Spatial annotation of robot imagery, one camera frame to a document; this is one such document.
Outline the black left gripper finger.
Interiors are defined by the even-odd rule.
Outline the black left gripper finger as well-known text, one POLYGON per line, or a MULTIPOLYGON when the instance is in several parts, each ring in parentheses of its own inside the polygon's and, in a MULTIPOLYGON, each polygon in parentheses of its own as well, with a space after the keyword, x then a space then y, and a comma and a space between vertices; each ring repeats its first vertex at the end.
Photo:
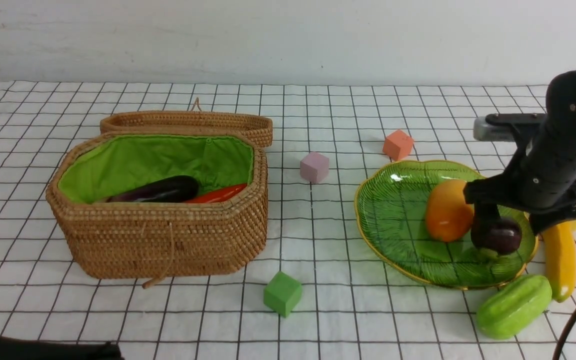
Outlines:
POLYGON ((123 360, 123 358, 119 346, 112 342, 70 344, 0 336, 0 360, 123 360))

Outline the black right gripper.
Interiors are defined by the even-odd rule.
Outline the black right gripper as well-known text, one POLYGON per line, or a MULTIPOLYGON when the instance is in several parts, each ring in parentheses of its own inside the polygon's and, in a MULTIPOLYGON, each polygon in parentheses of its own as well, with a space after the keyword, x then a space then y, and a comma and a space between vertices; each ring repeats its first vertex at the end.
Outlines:
POLYGON ((576 220, 576 136, 538 133, 503 173, 468 182, 463 194, 474 205, 475 236, 500 234, 498 206, 528 214, 536 235, 576 220))

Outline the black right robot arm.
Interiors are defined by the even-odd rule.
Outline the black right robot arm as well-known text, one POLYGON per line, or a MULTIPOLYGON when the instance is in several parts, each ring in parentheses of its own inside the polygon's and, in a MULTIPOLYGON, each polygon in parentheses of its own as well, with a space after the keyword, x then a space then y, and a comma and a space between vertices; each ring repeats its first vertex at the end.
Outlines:
POLYGON ((473 180, 464 198, 476 219, 499 217, 498 207, 529 216, 534 234, 576 220, 576 70, 557 75, 546 89, 544 113, 493 113, 474 121, 483 142, 514 142, 502 173, 473 180))

